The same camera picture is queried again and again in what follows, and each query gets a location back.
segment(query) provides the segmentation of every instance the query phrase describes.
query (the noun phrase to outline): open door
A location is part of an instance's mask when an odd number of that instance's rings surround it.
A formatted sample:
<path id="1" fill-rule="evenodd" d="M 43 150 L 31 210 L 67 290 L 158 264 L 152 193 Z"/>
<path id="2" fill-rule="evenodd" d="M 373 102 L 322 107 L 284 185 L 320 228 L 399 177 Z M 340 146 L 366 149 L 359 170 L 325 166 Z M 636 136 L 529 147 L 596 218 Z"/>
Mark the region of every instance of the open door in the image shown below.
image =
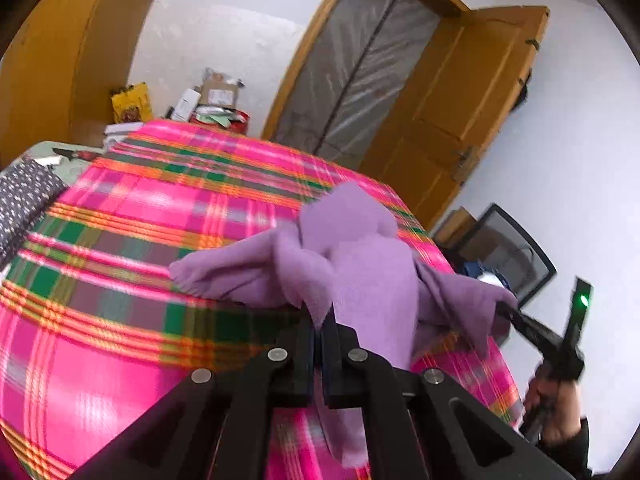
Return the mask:
<path id="1" fill-rule="evenodd" d="M 425 229 L 492 142 L 540 46 L 546 7 L 443 18 L 380 127 L 360 172 L 393 187 Z"/>

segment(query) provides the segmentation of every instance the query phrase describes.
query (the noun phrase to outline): screw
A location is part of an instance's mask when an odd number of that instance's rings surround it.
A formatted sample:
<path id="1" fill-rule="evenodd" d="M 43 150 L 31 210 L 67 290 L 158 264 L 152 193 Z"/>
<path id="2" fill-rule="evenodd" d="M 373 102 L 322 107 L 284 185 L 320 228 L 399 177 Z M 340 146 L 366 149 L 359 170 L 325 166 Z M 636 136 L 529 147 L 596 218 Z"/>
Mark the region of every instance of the screw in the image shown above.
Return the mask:
<path id="1" fill-rule="evenodd" d="M 287 354 L 287 351 L 284 348 L 272 348 L 271 350 L 269 350 L 267 357 L 272 361 L 279 362 L 284 361 L 284 359 L 286 359 L 288 355 L 289 354 Z"/>
<path id="2" fill-rule="evenodd" d="M 349 356 L 349 359 L 357 363 L 366 361 L 367 357 L 369 357 L 367 351 L 363 350 L 362 348 L 352 348 L 351 350 L 349 350 L 349 353 L 347 355 Z"/>
<path id="3" fill-rule="evenodd" d="M 207 370 L 206 368 L 198 368 L 191 372 L 191 380 L 196 384 L 208 383 L 211 377 L 211 370 Z"/>
<path id="4" fill-rule="evenodd" d="M 428 370 L 425 370 L 422 376 L 424 377 L 424 380 L 430 384 L 440 384 L 444 381 L 444 374 L 442 373 L 442 370 L 437 368 L 429 368 Z"/>

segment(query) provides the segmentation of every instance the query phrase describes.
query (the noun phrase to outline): human hand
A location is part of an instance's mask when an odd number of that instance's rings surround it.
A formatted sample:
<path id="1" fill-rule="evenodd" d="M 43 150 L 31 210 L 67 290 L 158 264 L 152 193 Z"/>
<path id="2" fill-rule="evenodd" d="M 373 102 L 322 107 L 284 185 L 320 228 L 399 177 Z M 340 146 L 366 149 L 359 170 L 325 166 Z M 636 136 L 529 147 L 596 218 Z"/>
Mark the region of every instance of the human hand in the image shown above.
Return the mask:
<path id="1" fill-rule="evenodd" d="M 543 368 L 529 381 L 529 391 L 524 399 L 527 411 L 540 404 L 540 397 L 556 399 L 554 411 L 547 417 L 542 429 L 542 441 L 547 446 L 557 446 L 580 432 L 580 396 L 575 381 L 553 381 L 545 378 Z"/>

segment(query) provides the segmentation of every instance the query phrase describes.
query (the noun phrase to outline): pink plaid blanket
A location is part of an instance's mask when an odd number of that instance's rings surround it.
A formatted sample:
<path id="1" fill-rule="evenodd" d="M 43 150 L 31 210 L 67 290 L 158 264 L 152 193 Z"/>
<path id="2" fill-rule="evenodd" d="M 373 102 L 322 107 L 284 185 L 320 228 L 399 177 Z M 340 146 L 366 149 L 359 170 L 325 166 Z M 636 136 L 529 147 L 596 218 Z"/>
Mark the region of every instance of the pink plaid blanket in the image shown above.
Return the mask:
<path id="1" fill-rule="evenodd" d="M 196 367 L 241 367 L 296 322 L 174 288 L 167 265 L 296 217 L 355 180 L 399 236 L 450 270 L 388 186 L 269 142 L 154 121 L 97 159 L 28 236 L 0 288 L 0 427 L 28 472 L 63 480 Z M 446 370 L 508 422 L 520 401 L 499 350 L 455 334 L 414 366 Z M 330 457 L 313 409 L 278 410 L 269 479 L 369 477 Z"/>

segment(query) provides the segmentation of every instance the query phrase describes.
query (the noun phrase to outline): black sleeve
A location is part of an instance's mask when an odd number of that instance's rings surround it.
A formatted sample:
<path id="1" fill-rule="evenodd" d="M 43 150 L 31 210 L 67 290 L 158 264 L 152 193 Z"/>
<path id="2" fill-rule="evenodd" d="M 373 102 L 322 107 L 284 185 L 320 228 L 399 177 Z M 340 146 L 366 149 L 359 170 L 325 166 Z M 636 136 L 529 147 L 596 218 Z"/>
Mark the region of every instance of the black sleeve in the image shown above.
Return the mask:
<path id="1" fill-rule="evenodd" d="M 589 424 L 587 419 L 581 420 L 580 433 L 558 446 L 545 446 L 540 442 L 538 447 L 560 467 L 564 468 L 576 480 L 591 480 L 591 470 L 587 467 L 589 452 Z"/>

